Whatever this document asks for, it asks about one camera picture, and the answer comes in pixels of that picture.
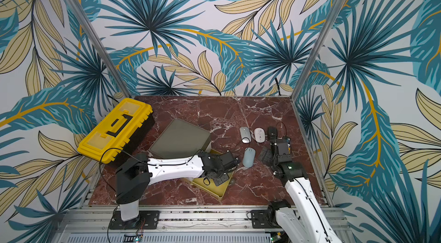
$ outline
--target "metal pole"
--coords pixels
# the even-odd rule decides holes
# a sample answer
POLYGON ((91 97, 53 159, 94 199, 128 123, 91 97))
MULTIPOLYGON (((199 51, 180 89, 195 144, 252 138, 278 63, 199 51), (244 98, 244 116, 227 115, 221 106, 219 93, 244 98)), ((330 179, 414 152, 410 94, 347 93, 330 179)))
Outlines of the metal pole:
POLYGON ((83 28, 87 37, 89 37, 89 40, 91 41, 92 45, 95 47, 103 63, 106 65, 107 70, 112 75, 119 90, 123 93, 125 97, 130 98, 131 94, 127 89, 126 84, 119 76, 117 69, 113 65, 112 59, 110 58, 103 43, 101 42, 100 37, 96 34, 96 31, 94 30, 89 18, 85 14, 81 4, 78 2, 78 0, 65 0, 65 1, 66 4, 70 7, 71 11, 74 13, 75 17, 78 19, 79 24, 83 28))
POLYGON ((309 54, 305 66, 303 67, 302 73, 300 74, 300 77, 298 78, 297 83, 295 84, 295 88, 291 93, 292 101, 297 100, 300 90, 303 84, 305 83, 306 79, 308 78, 312 66, 314 65, 315 59, 318 56, 318 52, 320 48, 323 46, 323 42, 325 41, 325 38, 328 36, 329 31, 332 29, 332 26, 334 25, 334 22, 337 19, 337 16, 340 13, 341 8, 343 8, 345 1, 346 0, 334 0, 334 5, 329 10, 328 16, 326 17, 325 23, 323 24, 323 27, 320 30, 317 41, 315 42, 314 47, 312 47, 311 53, 309 54))

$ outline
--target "toolbox lid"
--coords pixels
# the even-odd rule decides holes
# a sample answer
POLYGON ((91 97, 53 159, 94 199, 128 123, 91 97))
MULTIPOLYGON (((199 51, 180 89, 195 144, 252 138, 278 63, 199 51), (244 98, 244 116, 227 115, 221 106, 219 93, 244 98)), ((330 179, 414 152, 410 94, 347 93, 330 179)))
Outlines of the toolbox lid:
POLYGON ((108 164, 129 142, 130 136, 140 128, 153 112, 151 105, 123 99, 79 144, 78 152, 96 161, 108 164))

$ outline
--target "mounting plate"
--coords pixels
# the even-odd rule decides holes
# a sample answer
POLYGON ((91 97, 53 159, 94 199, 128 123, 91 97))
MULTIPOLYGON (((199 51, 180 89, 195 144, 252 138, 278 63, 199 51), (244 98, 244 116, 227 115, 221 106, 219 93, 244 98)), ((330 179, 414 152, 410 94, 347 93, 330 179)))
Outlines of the mounting plate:
POLYGON ((156 230, 159 219, 158 210, 140 210, 139 216, 133 221, 122 221, 121 212, 116 211, 114 217, 110 221, 109 230, 137 230, 140 228, 142 219, 145 219, 144 230, 156 230))

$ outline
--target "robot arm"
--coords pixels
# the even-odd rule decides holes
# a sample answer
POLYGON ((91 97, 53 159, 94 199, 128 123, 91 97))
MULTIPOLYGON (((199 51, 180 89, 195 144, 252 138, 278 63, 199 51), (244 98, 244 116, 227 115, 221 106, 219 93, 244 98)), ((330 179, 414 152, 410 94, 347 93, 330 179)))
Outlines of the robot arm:
POLYGON ((188 158, 163 160, 138 153, 116 170, 116 202, 121 218, 129 221, 139 215, 139 199, 149 185, 176 178, 206 177, 218 186, 229 179, 228 172, 239 162, 230 152, 217 155, 200 151, 188 158))

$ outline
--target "yellow toolbox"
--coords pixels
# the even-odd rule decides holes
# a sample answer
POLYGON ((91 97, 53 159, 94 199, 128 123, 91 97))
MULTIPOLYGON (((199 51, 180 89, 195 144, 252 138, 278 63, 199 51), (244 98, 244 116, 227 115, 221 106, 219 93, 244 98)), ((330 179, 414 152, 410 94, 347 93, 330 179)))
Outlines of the yellow toolbox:
POLYGON ((151 105, 123 99, 79 144, 78 152, 96 161, 108 164, 124 149, 132 153, 155 124, 151 105))

